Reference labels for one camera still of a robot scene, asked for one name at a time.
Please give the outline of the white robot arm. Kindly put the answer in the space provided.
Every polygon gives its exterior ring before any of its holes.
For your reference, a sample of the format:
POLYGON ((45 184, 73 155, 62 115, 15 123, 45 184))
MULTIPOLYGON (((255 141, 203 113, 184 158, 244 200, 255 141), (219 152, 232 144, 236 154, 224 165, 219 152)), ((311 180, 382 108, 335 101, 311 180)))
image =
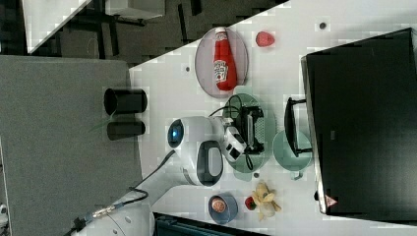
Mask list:
POLYGON ((74 220, 64 236, 152 236, 151 207, 170 189, 215 185, 225 160, 254 169, 252 154, 264 151, 255 138, 259 106, 226 105, 223 114, 183 117, 167 131, 170 152, 147 178, 110 206, 74 220))

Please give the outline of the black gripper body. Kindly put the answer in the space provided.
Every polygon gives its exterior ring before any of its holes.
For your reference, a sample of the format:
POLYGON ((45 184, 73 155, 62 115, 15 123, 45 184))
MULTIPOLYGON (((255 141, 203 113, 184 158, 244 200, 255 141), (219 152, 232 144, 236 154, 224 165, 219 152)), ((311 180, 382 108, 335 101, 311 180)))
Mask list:
POLYGON ((264 151, 264 144, 256 138, 256 122, 264 117, 260 106, 243 106, 241 111, 242 136, 247 144, 246 153, 260 154, 264 151))

